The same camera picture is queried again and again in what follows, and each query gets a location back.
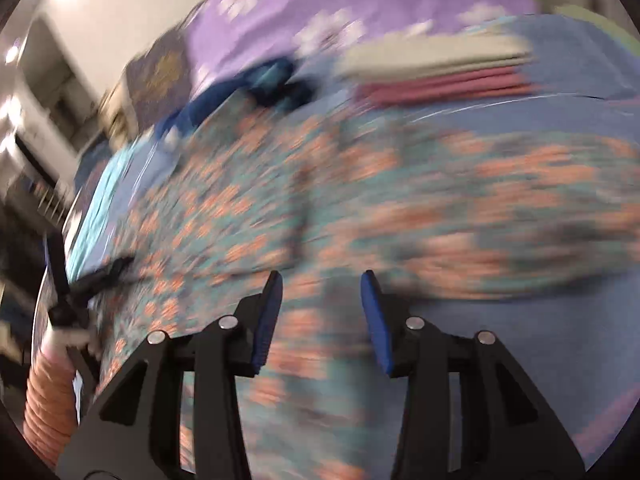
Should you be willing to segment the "orange striped sleeve forearm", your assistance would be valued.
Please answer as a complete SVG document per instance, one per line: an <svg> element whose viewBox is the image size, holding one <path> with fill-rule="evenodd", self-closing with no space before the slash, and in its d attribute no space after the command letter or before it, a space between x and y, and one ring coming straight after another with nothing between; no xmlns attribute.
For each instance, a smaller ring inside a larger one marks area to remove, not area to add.
<svg viewBox="0 0 640 480"><path fill-rule="evenodd" d="M73 379L76 370L38 352L29 370L23 436L51 469L78 427Z"/></svg>

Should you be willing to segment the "left hand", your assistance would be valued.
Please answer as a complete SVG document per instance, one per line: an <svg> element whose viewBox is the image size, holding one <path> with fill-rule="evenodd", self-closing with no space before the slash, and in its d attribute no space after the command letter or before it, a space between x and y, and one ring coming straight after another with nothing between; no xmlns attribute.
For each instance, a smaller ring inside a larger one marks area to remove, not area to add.
<svg viewBox="0 0 640 480"><path fill-rule="evenodd" d="M56 328L49 325L40 344L40 353L52 364L73 370L68 350L87 347L90 356L102 356L98 333L92 328Z"/></svg>

